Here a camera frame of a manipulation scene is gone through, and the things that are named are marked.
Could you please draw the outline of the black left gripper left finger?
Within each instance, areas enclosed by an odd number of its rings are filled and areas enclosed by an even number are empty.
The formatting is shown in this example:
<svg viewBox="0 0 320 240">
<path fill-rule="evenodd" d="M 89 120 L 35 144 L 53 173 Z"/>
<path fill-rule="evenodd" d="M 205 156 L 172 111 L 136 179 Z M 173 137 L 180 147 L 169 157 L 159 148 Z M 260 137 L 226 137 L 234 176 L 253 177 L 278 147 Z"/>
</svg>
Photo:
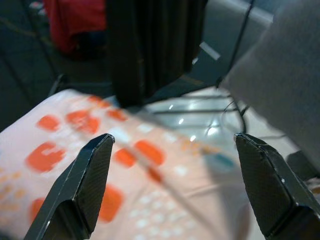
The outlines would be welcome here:
<svg viewBox="0 0 320 240">
<path fill-rule="evenodd" d="M 88 240 L 105 193 L 115 138 L 91 139 L 52 185 L 23 240 Z"/>
</svg>

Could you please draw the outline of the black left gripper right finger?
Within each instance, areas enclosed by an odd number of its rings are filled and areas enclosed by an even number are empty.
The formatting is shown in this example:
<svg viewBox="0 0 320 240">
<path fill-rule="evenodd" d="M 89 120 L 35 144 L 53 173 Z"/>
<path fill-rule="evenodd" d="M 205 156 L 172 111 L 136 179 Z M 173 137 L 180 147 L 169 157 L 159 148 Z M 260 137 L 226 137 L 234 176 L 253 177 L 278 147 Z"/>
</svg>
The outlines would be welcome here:
<svg viewBox="0 0 320 240">
<path fill-rule="evenodd" d="M 237 133 L 245 190 L 265 240 L 320 240 L 320 203 L 280 153 Z"/>
</svg>

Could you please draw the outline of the pink patterned pillow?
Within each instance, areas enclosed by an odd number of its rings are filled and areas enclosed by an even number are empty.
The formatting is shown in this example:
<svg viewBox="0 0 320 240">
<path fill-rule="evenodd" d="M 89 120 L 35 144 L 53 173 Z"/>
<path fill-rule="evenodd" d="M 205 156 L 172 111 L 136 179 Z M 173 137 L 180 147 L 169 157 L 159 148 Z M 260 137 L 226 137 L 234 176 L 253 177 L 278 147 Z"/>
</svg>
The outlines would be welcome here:
<svg viewBox="0 0 320 240">
<path fill-rule="evenodd" d="M 0 233 L 22 239 L 54 181 L 104 133 L 115 144 L 90 240 L 247 239 L 249 201 L 229 154 L 73 90 L 0 132 Z"/>
</svg>

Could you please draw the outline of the grey fabric sofa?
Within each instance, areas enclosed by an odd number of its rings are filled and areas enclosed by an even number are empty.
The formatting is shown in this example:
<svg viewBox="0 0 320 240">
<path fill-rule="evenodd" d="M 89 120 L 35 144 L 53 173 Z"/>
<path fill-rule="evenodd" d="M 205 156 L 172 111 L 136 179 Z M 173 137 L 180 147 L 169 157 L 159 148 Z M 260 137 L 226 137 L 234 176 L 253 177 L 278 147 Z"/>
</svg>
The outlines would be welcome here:
<svg viewBox="0 0 320 240">
<path fill-rule="evenodd" d="M 288 161 L 301 179 L 320 179 L 320 0 L 284 5 L 221 87 L 299 148 Z"/>
</svg>

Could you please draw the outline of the black upright case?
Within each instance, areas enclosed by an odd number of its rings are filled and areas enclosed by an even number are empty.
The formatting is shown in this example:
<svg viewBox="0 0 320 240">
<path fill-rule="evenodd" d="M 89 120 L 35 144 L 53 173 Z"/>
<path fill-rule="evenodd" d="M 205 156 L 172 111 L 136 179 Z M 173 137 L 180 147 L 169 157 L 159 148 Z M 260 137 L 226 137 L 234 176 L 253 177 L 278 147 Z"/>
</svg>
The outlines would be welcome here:
<svg viewBox="0 0 320 240">
<path fill-rule="evenodd" d="M 109 71 L 122 107 L 192 70 L 208 0 L 105 0 Z"/>
</svg>

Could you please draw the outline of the red cloth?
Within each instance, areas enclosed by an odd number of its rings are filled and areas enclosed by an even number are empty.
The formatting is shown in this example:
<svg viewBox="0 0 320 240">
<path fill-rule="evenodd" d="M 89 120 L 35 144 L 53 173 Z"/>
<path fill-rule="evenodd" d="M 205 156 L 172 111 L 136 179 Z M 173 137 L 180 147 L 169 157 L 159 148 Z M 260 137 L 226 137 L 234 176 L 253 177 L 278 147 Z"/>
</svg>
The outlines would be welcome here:
<svg viewBox="0 0 320 240">
<path fill-rule="evenodd" d="M 51 40 L 65 55 L 76 51 L 78 36 L 107 28 L 106 0 L 43 0 Z"/>
</svg>

